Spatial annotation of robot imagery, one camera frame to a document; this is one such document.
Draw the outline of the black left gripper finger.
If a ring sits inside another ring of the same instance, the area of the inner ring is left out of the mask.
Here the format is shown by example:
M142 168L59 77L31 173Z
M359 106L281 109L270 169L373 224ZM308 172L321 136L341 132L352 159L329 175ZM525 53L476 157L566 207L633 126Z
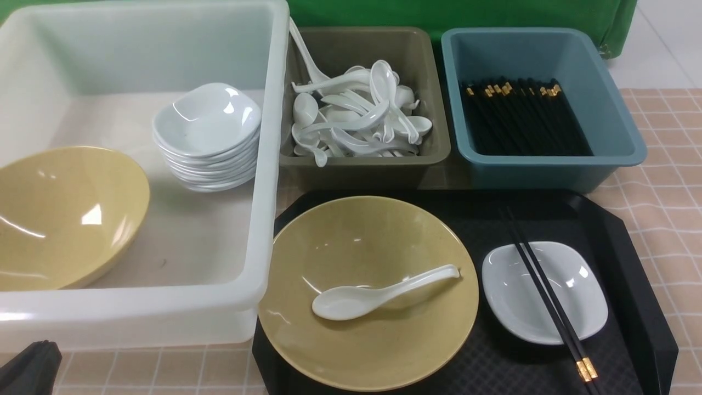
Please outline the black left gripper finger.
M56 342L33 342L1 368L1 394L52 394L62 362Z

